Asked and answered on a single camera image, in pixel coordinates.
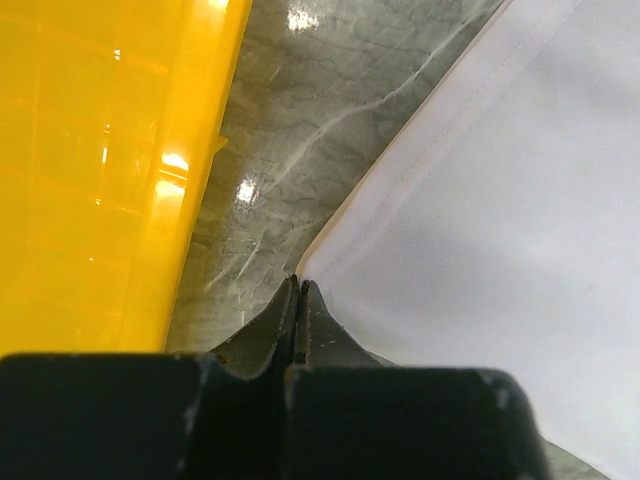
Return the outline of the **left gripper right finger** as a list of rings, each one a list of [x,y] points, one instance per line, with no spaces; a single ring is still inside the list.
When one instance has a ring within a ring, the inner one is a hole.
[[[288,479],[546,479],[527,395],[507,373],[400,367],[367,352],[303,284],[284,381]]]

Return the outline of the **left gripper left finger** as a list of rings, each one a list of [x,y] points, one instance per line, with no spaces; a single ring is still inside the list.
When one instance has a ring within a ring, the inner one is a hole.
[[[209,352],[1,361],[5,479],[271,479],[298,281]]]

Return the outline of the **white t shirt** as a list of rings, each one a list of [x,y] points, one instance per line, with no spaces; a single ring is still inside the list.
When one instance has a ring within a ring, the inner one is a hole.
[[[637,478],[638,3],[503,3],[297,271],[366,349],[504,370],[548,441]]]

